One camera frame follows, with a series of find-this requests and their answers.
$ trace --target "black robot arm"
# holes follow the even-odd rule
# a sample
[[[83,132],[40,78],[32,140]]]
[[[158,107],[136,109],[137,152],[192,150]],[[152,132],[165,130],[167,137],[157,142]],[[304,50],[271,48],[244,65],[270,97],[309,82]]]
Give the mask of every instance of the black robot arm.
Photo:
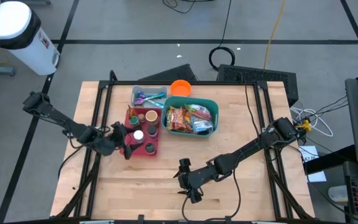
[[[272,147],[283,148],[300,137],[288,118],[280,118],[269,124],[266,130],[259,136],[242,146],[238,150],[221,154],[206,162],[206,166],[190,171],[189,159],[181,159],[179,171],[174,177],[178,177],[180,187],[185,189],[180,192],[186,194],[192,203],[201,201],[202,194],[198,189],[211,180],[219,182],[229,177],[238,163],[262,149]]]
[[[48,95],[44,93],[31,92],[28,99],[23,102],[23,105],[23,110],[27,113],[61,126],[64,128],[64,135],[69,138],[76,138],[79,143],[92,148],[104,156],[112,154],[116,149],[123,148],[125,158],[129,159],[132,152],[141,145],[125,145],[125,135],[134,132],[135,129],[125,127],[120,122],[115,122],[111,125],[112,133],[108,136],[104,136],[105,133],[103,131],[92,126],[76,123],[56,110],[50,104]]]

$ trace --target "concrete floor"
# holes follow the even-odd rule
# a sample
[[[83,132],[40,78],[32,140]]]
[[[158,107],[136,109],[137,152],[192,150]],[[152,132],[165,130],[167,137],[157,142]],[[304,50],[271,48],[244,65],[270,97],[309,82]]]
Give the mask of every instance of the concrete floor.
[[[62,36],[70,9],[77,0],[52,0],[52,5],[29,6],[42,20],[42,28],[53,40]],[[178,1],[183,9],[190,3]],[[358,25],[358,0],[347,0]],[[119,80],[137,80],[189,63],[200,80],[215,80],[208,63],[209,51],[217,44],[177,44],[181,39],[220,39],[229,1],[196,3],[182,15],[166,8],[160,0],[79,0],[67,40],[158,40],[178,43],[65,44],[60,66],[50,85],[54,107],[73,116],[83,81],[105,80],[113,69]],[[277,18],[280,1],[233,0],[225,39],[268,39]],[[288,0],[275,39],[357,40],[340,0]],[[262,68],[265,44],[225,44],[235,50],[236,65]],[[0,60],[4,60],[0,51]],[[229,56],[217,52],[213,60],[229,63]],[[14,78],[0,75],[0,206],[30,126],[31,116],[22,111],[30,91],[40,91],[46,77],[40,77],[9,55]],[[358,77],[358,44],[272,45],[267,68],[295,72],[300,102],[318,109],[345,95],[344,80]],[[324,115],[333,138],[312,132],[309,137],[338,150],[352,144],[347,108]],[[59,127],[40,122],[9,206],[5,222],[48,218],[57,171],[67,139]],[[317,146],[319,152],[326,152]],[[328,181],[314,184],[326,192],[343,184],[341,168],[327,170]],[[316,216],[344,221],[344,215],[311,189]]]

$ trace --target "red tray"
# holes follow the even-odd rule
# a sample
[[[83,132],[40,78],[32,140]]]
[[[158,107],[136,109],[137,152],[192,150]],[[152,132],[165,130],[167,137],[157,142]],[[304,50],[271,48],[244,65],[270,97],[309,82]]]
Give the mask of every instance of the red tray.
[[[146,115],[146,113],[150,110],[154,110],[155,112],[157,112],[158,115],[158,125],[156,126],[157,128],[157,132],[158,132],[158,136],[160,134],[160,122],[161,122],[161,113],[162,110],[158,109],[158,108],[132,108],[134,110],[134,114],[137,116],[138,114],[144,114]],[[132,127],[130,122],[129,122],[129,109],[127,110],[127,114],[125,115],[125,126],[127,127]],[[139,146],[133,153],[133,156],[142,156],[142,157],[154,157],[157,155],[157,151],[158,151],[158,139],[157,140],[152,140],[149,136],[149,134],[147,133],[147,128],[149,128],[149,122],[147,122],[146,120],[143,123],[140,123],[140,126],[142,127],[142,131],[144,133],[145,139],[144,139],[144,143],[143,145]],[[146,152],[145,147],[147,143],[153,143],[154,147],[155,147],[155,151],[154,154],[149,154]],[[130,144],[137,144],[137,141],[134,138],[134,133],[130,133],[127,134],[125,137],[125,145],[130,145]],[[121,154],[124,154],[124,150],[120,149],[119,152]]]

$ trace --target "orange cup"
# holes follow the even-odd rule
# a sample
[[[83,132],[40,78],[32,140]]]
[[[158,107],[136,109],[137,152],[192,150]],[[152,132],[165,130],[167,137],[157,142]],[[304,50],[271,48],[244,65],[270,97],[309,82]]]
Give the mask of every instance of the orange cup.
[[[173,96],[189,96],[191,85],[186,80],[176,80],[171,84],[171,94]]]

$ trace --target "paper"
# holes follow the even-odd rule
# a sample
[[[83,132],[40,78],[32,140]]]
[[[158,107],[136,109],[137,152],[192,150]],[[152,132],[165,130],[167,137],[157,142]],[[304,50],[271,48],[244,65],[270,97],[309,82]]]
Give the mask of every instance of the paper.
[[[303,160],[308,162],[310,160],[318,158],[316,146],[299,146],[302,153]],[[310,182],[326,182],[326,175],[324,171],[320,171],[309,175]]]

